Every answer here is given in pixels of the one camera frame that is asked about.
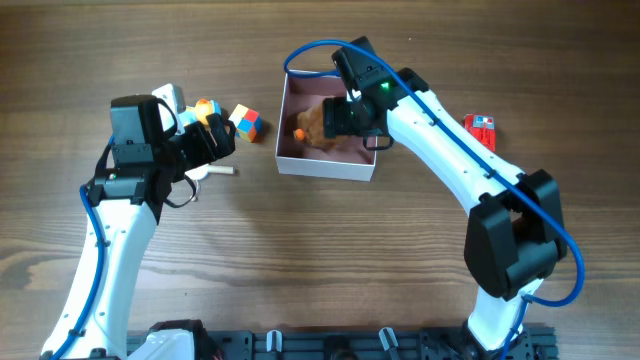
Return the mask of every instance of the brown stuffed toy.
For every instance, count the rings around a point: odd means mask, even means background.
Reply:
[[[296,141],[315,147],[332,148],[347,140],[348,136],[324,137],[322,103],[298,114],[298,128],[293,132]]]

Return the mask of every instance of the wooden tabletop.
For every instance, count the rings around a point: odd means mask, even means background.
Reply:
[[[278,174],[284,58],[361,35],[455,118],[493,114],[497,153],[558,181],[587,282],[571,306],[532,306],[525,321],[556,327],[562,359],[640,357],[638,4],[90,3],[0,9],[0,358],[37,357],[60,316],[86,227],[78,186],[109,138],[111,99],[169,82],[189,104],[256,109],[271,130],[220,161],[237,176],[211,176],[200,201],[164,209],[131,330],[183,318],[253,331],[462,324],[477,291],[467,219],[414,154],[381,152],[370,183]],[[294,66],[329,69],[332,51]],[[539,294],[563,297],[574,280],[568,256]]]

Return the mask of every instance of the open container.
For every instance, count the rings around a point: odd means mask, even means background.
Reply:
[[[293,137],[297,114],[307,111],[325,98],[345,96],[346,91],[342,79],[337,76],[285,76],[276,144],[278,172],[334,179],[371,180],[376,166],[376,153],[364,148],[362,138],[354,136],[331,150],[322,150],[300,144]],[[376,146],[376,143],[376,139],[372,137],[367,145]]]

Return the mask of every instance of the wooden table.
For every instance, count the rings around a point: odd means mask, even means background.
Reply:
[[[415,155],[380,153],[371,183],[278,174],[283,59],[363,34],[454,117],[493,114],[500,156],[558,181],[587,283],[572,306],[532,306],[526,321],[557,328],[563,359],[640,356],[637,4],[91,3],[0,9],[1,358],[35,358],[60,316],[84,241],[78,186],[109,137],[110,100],[168,82],[190,104],[248,105],[271,132],[220,162],[238,176],[212,176],[200,201],[164,210],[131,330],[182,318],[253,331],[461,324],[477,289],[466,217]],[[331,51],[295,66],[328,69]],[[574,278],[568,257],[539,293],[560,298]]]

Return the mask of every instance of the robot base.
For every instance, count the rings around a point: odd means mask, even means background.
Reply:
[[[209,331],[209,337],[224,352],[225,360],[457,360],[496,359],[498,352],[479,354],[467,345],[468,337],[459,327],[426,328],[395,332],[397,354],[383,349],[378,332],[284,333],[281,352],[267,352],[268,334],[250,331]],[[138,349],[146,335],[130,335],[129,354]],[[336,356],[335,344],[348,344],[349,352]],[[554,329],[524,326],[512,343],[509,360],[557,360]]]

